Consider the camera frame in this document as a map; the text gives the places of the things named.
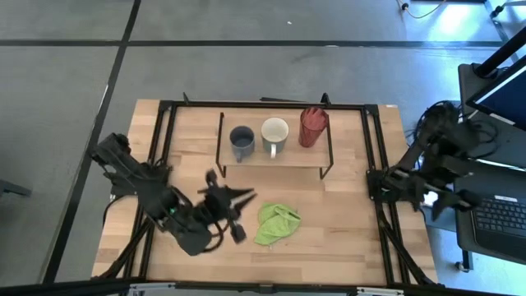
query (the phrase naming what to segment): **shelf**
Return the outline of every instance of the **shelf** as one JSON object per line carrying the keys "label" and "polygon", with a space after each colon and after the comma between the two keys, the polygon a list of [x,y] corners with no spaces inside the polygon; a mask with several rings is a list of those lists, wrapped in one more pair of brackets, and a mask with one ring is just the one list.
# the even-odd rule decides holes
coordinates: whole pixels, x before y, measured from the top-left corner
{"label": "shelf", "polygon": [[[281,110],[279,114],[262,112],[257,115],[246,115],[238,113],[236,110],[225,110],[219,119],[219,136],[216,160],[221,174],[225,177],[227,166],[271,166],[271,167],[290,167],[290,168],[327,168],[321,176],[333,164],[332,145],[330,139],[330,124],[321,133],[318,141],[313,147],[305,148],[299,145],[299,129],[301,109]],[[261,125],[271,117],[282,118],[288,124],[288,137],[283,151],[278,153],[274,159],[270,158],[270,153],[263,148],[261,139]],[[254,153],[243,159],[241,163],[236,161],[230,143],[230,132],[238,126],[249,127],[254,131],[256,147]]]}

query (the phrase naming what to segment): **red cup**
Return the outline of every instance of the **red cup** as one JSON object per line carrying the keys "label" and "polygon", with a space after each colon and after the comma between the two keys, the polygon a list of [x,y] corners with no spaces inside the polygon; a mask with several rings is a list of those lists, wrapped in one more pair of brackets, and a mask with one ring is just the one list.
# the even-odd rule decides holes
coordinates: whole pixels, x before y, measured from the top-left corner
{"label": "red cup", "polygon": [[312,147],[327,127],[329,115],[320,108],[310,107],[303,110],[300,116],[299,145]]}

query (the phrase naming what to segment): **floor tile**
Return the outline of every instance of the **floor tile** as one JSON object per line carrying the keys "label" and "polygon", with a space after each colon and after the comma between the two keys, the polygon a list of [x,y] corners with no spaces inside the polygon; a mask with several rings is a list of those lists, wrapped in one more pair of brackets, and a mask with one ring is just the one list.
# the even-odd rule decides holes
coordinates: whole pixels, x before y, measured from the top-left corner
{"label": "floor tile", "polygon": [[526,266],[473,254],[473,271],[463,273],[454,264],[462,261],[462,251],[457,245],[456,233],[427,228],[433,246],[438,280],[447,287],[493,292],[499,294],[526,294],[523,274]]}
{"label": "floor tile", "polygon": [[[362,48],[131,48],[115,109],[132,114],[136,99],[257,100],[262,96],[398,104],[404,126],[430,104],[459,99],[457,66],[492,50]],[[108,123],[118,116],[108,118]],[[115,124],[126,131],[127,121]]]}
{"label": "floor tile", "polygon": [[121,39],[133,0],[2,0],[0,39]]}
{"label": "floor tile", "polygon": [[0,48],[0,286],[33,284],[48,254],[115,49]]}
{"label": "floor tile", "polygon": [[[414,14],[436,4],[412,2]],[[481,4],[446,3],[414,20],[396,0],[149,0],[133,39],[500,41]]]}
{"label": "floor tile", "polygon": [[[493,9],[498,5],[502,5],[504,2],[513,2],[511,0],[490,0]],[[516,6],[516,7],[505,7],[497,17],[494,18],[495,21],[499,21],[502,24],[504,32],[508,38],[512,38],[517,34],[521,29],[526,27],[526,5]],[[519,57],[526,55],[526,46],[523,46],[517,54]]]}

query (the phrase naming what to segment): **white mug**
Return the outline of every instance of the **white mug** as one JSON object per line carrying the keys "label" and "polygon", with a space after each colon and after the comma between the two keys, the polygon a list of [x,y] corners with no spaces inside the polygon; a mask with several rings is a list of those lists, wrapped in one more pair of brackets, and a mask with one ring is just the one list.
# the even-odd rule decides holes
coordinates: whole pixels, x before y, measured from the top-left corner
{"label": "white mug", "polygon": [[282,118],[269,118],[261,126],[263,148],[270,152],[270,158],[283,150],[287,136],[288,124]]}

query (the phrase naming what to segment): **laptop keyboard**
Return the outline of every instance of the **laptop keyboard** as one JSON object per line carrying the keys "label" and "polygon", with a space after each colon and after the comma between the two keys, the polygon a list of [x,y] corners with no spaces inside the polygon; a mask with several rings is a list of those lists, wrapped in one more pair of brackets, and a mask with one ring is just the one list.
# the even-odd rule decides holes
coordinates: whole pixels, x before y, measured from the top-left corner
{"label": "laptop keyboard", "polygon": [[526,237],[526,204],[484,198],[473,216],[477,229]]}

